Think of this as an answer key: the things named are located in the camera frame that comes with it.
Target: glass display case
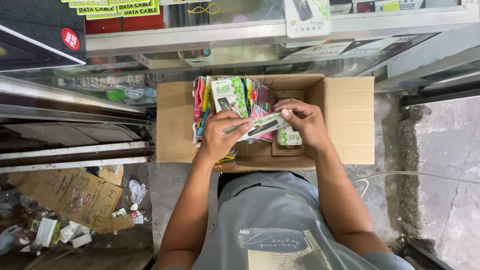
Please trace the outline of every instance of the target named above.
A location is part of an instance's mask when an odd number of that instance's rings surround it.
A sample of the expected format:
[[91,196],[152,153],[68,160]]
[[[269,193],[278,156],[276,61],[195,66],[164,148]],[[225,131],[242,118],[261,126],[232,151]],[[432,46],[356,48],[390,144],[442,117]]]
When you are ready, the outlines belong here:
[[185,1],[159,9],[85,21],[86,65],[3,75],[149,108],[157,84],[199,75],[366,75],[439,33],[479,21],[476,0],[330,0],[332,32],[291,39],[281,0]]

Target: red circular sticker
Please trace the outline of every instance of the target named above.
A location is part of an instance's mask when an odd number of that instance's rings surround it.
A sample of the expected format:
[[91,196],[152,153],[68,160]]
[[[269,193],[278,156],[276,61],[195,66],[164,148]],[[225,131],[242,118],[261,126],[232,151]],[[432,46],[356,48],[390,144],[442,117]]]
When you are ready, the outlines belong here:
[[67,44],[72,50],[78,50],[80,48],[80,41],[78,40],[77,35],[70,28],[65,27],[61,30],[61,37],[63,42]]

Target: yellow-green label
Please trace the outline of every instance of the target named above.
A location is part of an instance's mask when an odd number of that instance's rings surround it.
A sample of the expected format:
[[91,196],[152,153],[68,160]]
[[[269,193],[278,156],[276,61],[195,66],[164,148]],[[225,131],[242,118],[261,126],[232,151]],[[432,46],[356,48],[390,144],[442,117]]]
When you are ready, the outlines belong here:
[[136,3],[136,4],[117,6],[117,10],[118,12],[125,12],[125,11],[131,11],[131,10],[151,8],[153,6],[154,6],[154,0],[150,0],[148,3]]
[[128,4],[138,4],[138,3],[147,3],[150,0],[110,0],[110,5],[128,5]]
[[160,14],[160,7],[158,6],[158,0],[152,0],[153,6],[149,8],[125,11],[123,17],[135,17],[135,16],[147,16]]
[[75,2],[69,2],[68,6],[71,8],[102,8],[102,7],[109,7],[110,2],[108,0],[75,1]]
[[117,12],[117,7],[77,8],[78,15],[114,13],[114,12]]
[[99,19],[110,19],[110,18],[118,18],[121,17],[121,12],[114,12],[114,13],[102,13],[102,14],[87,14],[87,20],[99,20]]

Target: man's right hand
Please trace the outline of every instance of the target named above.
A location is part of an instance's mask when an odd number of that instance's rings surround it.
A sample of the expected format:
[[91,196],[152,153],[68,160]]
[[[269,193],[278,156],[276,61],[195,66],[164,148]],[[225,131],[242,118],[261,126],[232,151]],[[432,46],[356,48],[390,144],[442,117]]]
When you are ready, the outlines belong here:
[[290,98],[279,101],[274,109],[275,112],[281,111],[285,121],[298,129],[302,140],[315,150],[326,150],[332,144],[318,106]]

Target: white plastic wrapper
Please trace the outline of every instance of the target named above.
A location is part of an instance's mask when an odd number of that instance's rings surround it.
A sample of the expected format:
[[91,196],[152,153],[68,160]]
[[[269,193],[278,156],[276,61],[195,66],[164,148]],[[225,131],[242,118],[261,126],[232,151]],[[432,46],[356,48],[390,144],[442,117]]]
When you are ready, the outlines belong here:
[[138,209],[138,204],[144,199],[145,195],[147,194],[147,189],[145,188],[145,185],[140,185],[135,180],[130,180],[128,186],[130,188],[130,192],[132,193],[131,199],[133,203],[132,207],[130,207],[130,210],[136,211]]

